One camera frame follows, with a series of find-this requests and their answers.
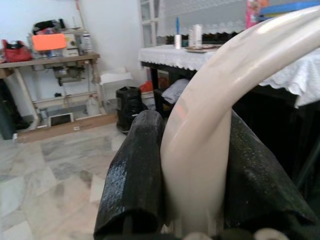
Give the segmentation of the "black table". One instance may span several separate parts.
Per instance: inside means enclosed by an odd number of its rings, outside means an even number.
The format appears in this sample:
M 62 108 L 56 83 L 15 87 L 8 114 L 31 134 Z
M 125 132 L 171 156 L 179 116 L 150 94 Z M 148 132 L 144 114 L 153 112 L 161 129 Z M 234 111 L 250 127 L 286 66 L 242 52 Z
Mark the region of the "black table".
M 257 86 L 234 106 L 262 142 L 275 154 L 292 180 L 297 180 L 303 166 L 311 161 L 304 183 L 304 196 L 320 192 L 320 101 L 294 108 L 298 98 L 270 86 Z

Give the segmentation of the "dark green container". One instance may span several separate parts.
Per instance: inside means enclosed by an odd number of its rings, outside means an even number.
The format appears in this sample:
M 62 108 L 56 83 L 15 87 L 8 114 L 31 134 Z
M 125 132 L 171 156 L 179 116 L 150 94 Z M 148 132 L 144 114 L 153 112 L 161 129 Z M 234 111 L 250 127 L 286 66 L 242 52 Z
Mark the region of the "dark green container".
M 15 104 L 6 82 L 0 78 L 0 134 L 4 140 L 12 140 L 17 132 Z

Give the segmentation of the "long brown cardboard box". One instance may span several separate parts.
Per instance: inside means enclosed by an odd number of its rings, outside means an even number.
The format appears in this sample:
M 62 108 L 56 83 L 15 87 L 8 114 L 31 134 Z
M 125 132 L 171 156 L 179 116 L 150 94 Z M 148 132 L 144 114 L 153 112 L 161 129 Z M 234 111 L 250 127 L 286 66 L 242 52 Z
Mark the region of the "long brown cardboard box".
M 117 114 L 106 114 L 87 117 L 61 125 L 38 128 L 27 132 L 20 132 L 17 134 L 16 142 L 19 144 L 32 143 L 70 133 L 98 128 L 101 126 L 116 123 L 117 121 Z

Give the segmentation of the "pink box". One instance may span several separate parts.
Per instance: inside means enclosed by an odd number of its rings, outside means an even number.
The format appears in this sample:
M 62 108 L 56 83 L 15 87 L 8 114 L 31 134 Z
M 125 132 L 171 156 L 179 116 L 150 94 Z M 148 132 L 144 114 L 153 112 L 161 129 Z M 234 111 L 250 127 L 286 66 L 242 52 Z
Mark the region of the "pink box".
M 261 8 L 267 7 L 269 0 L 246 0 L 245 28 L 248 29 L 258 23 Z

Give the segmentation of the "white framed panel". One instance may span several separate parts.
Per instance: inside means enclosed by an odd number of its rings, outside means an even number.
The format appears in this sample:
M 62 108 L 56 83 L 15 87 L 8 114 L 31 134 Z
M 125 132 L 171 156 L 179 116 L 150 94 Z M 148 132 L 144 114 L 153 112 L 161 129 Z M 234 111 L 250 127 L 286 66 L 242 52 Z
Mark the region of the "white framed panel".
M 74 115 L 72 112 L 59 115 L 53 115 L 48 118 L 48 126 L 55 127 L 63 124 L 74 122 Z

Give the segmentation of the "blue yellow carton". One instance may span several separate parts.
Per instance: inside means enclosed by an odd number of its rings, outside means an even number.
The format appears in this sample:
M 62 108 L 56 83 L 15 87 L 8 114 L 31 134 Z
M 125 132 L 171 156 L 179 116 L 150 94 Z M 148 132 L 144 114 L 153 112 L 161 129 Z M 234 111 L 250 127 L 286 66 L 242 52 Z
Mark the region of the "blue yellow carton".
M 320 0 L 298 1 L 293 3 L 271 5 L 271 6 L 261 8 L 258 20 L 260 22 L 263 22 L 265 20 L 283 15 L 286 13 L 299 11 L 299 10 L 303 10 L 303 9 L 311 8 L 315 6 L 320 6 Z

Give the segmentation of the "wooden sewing table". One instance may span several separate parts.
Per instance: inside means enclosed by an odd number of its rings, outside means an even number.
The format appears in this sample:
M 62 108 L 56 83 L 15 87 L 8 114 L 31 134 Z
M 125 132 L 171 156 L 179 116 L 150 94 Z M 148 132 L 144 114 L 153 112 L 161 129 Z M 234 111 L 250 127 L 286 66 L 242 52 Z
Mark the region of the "wooden sewing table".
M 85 96 L 89 95 L 96 95 L 98 98 L 98 104 L 100 109 L 101 115 L 106 115 L 106 111 L 103 107 L 103 92 L 102 92 L 102 86 L 101 78 L 98 70 L 97 65 L 97 59 L 99 59 L 101 56 L 98 53 L 92 52 L 85 55 L 80 56 L 59 56 L 59 57 L 49 57 L 49 58 L 39 58 L 39 59 L 32 59 L 29 61 L 20 61 L 20 62 L 8 62 L 8 63 L 0 63 L 0 69 L 9 69 L 13 71 L 15 74 L 19 86 L 23 92 L 23 96 L 25 98 L 25 101 L 28 103 L 28 106 L 30 107 L 32 116 L 33 116 L 33 122 L 30 124 L 28 128 L 25 129 L 26 132 L 36 130 L 40 124 L 40 117 L 38 116 L 37 108 L 45 108 L 45 107 L 51 107 L 58 103 L 58 101 L 62 101 L 63 98 L 53 98 L 53 99 L 46 99 L 46 100 L 40 100 L 40 101 L 33 101 L 29 92 L 29 89 L 26 85 L 26 82 L 21 74 L 20 68 L 21 67 L 33 67 L 38 65 L 63 65 L 66 63 L 72 63 L 72 62 L 88 62 L 89 65 L 91 65 L 92 69 L 92 82 L 95 84 L 97 91 L 93 92 L 87 92 L 87 93 L 79 93 L 79 94 L 73 94 L 70 95 L 69 98 L 71 100 L 76 99 L 83 99 Z

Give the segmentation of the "black ribbed bin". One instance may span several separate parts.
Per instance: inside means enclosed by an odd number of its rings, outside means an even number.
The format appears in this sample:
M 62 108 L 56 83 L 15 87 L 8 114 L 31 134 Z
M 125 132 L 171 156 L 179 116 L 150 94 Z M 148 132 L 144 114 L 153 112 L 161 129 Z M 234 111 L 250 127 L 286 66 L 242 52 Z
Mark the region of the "black ribbed bin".
M 116 90 L 117 123 L 116 127 L 123 134 L 130 131 L 136 116 L 147 110 L 142 101 L 142 92 L 139 87 L 124 86 Z

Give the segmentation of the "orange card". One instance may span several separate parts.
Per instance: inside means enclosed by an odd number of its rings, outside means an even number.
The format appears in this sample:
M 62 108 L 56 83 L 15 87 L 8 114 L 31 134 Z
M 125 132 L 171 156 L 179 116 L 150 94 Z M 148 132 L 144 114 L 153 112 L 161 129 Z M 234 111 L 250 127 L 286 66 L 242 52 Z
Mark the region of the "orange card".
M 64 49 L 67 47 L 67 41 L 63 33 L 33 35 L 31 40 L 34 49 L 38 52 Z

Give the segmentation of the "sewing machine motor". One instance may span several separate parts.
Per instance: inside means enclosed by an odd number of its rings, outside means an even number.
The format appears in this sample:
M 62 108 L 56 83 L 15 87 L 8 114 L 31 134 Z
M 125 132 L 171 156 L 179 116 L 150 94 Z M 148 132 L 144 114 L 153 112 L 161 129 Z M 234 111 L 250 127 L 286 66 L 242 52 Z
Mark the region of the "sewing machine motor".
M 60 87 L 65 83 L 80 82 L 82 80 L 82 72 L 85 71 L 84 67 L 77 66 L 56 66 L 52 68 L 57 83 Z

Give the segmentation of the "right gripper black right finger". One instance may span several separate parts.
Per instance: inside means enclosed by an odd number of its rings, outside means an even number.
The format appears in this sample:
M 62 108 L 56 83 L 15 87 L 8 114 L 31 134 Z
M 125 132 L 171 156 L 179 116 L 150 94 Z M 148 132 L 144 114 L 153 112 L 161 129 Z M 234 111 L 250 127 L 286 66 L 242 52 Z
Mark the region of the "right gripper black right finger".
M 235 112 L 231 117 L 224 223 L 229 228 L 319 223 L 275 155 Z

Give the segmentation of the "white plastic jug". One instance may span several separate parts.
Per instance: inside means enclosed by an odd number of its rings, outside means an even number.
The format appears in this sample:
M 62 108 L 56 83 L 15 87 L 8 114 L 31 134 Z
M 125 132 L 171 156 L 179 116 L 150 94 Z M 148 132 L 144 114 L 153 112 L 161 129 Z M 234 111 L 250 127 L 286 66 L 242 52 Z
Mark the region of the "white plastic jug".
M 86 101 L 86 111 L 89 116 L 96 116 L 101 113 L 99 102 L 93 95 L 90 95 Z

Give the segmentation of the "white lace curtain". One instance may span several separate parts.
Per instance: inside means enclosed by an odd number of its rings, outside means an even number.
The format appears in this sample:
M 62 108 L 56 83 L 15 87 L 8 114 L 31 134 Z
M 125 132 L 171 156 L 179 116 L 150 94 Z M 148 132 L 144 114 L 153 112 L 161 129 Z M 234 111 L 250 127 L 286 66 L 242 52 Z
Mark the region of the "white lace curtain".
M 157 36 L 174 36 L 176 18 L 180 34 L 187 35 L 194 25 L 203 34 L 239 33 L 245 29 L 247 0 L 160 0 Z

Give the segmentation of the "tall white thread cone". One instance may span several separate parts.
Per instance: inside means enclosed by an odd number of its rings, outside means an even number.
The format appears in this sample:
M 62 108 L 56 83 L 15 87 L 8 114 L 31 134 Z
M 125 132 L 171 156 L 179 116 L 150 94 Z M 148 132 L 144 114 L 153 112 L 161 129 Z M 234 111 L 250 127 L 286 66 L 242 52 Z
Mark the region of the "tall white thread cone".
M 192 46 L 195 48 L 202 47 L 202 25 L 194 24 L 192 30 Z

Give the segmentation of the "red plastic bag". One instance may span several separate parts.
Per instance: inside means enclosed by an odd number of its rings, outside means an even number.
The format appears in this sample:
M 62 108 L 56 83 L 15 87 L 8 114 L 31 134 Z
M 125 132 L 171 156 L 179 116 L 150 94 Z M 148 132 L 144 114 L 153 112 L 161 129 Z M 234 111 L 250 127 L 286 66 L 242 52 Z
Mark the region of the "red plastic bag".
M 151 80 L 146 81 L 139 88 L 142 93 L 149 93 L 154 90 L 153 83 Z

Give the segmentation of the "pale wooden stick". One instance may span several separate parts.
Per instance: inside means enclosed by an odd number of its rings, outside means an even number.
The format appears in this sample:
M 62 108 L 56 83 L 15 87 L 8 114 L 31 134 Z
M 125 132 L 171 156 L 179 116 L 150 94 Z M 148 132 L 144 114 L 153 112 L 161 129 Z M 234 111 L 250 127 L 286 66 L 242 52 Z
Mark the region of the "pale wooden stick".
M 75 0 L 75 6 L 76 6 L 76 9 L 77 9 L 79 17 L 80 17 L 81 26 L 83 29 L 85 29 L 86 27 L 85 27 L 85 22 L 84 22 L 83 15 L 82 15 L 81 7 L 80 7 L 80 0 Z

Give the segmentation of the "white plastic stool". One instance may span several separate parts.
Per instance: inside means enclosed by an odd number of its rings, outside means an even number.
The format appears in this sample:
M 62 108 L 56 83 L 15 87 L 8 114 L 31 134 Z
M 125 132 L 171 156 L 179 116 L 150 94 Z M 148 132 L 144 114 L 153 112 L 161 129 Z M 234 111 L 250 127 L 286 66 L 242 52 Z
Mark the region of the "white plastic stool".
M 107 113 L 113 109 L 117 89 L 129 86 L 132 80 L 132 74 L 123 66 L 104 71 L 100 74 L 100 86 L 103 96 L 102 104 Z

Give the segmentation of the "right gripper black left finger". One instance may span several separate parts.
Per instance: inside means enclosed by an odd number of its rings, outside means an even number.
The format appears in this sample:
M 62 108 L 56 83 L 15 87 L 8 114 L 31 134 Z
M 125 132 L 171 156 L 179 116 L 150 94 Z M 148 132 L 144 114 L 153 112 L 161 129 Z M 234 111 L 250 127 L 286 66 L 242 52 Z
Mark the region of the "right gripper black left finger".
M 160 147 L 164 120 L 144 110 L 109 165 L 93 237 L 154 234 L 163 224 L 164 197 Z

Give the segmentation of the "cream dustpan with loop handle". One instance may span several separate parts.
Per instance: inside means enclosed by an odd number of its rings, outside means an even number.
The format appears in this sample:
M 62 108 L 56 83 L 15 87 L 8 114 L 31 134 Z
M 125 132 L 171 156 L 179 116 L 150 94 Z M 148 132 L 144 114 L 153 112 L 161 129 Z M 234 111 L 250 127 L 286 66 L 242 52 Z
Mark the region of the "cream dustpan with loop handle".
M 222 211 L 232 106 L 261 82 L 320 48 L 320 6 L 250 27 L 194 75 L 165 127 L 160 155 L 168 214 L 181 235 L 216 233 Z

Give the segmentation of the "grey spray can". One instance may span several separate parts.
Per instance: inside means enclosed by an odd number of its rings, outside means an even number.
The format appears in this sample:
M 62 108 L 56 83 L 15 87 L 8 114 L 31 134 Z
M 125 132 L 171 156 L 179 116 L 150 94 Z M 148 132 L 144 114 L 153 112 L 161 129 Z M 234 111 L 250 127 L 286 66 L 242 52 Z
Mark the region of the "grey spray can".
M 82 34 L 82 50 L 86 54 L 93 51 L 91 35 L 87 31 Z

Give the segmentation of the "folded white cloth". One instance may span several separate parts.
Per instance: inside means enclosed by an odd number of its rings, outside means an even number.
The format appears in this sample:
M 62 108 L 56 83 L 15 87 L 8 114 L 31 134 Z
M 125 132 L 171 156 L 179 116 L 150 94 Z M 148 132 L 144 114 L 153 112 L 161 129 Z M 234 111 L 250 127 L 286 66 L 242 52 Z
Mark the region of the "folded white cloth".
M 176 80 L 169 88 L 167 88 L 161 96 L 170 104 L 175 104 L 180 95 L 188 85 L 189 80 L 182 78 Z

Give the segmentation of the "white window frame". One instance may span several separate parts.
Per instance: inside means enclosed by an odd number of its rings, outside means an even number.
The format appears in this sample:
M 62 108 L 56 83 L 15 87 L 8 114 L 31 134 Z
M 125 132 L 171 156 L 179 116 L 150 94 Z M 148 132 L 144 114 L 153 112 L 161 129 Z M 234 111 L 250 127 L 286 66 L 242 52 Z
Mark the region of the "white window frame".
M 139 0 L 142 42 L 145 48 L 155 47 L 161 0 Z

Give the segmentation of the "white sewing machine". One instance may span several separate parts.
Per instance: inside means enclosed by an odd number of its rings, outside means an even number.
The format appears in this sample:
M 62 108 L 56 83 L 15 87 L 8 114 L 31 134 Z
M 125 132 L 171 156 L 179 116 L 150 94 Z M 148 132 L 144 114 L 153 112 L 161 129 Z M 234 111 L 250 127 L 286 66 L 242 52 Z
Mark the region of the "white sewing machine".
M 64 33 L 66 47 L 62 50 L 64 57 L 77 57 L 81 55 L 81 35 L 79 33 Z

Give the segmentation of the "black clothes pile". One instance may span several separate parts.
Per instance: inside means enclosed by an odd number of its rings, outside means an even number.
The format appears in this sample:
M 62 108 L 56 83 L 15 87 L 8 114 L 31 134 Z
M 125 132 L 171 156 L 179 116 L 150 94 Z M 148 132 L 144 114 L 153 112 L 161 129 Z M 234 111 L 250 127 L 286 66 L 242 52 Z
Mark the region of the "black clothes pile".
M 53 19 L 35 23 L 31 32 L 33 35 L 56 34 L 65 29 L 66 26 L 63 19 Z

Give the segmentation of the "white lace tablecloth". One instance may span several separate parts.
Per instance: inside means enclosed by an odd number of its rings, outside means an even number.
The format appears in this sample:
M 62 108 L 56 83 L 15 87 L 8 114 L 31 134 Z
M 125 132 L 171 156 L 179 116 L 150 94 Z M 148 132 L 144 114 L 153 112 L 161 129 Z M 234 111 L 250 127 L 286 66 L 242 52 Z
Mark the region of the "white lace tablecloth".
M 140 62 L 197 71 L 216 51 L 217 49 L 203 53 L 188 52 L 185 49 L 175 49 L 173 45 L 160 45 L 140 49 L 138 59 Z M 320 48 L 286 66 L 259 85 L 285 89 L 297 95 L 294 104 L 296 108 L 320 101 Z

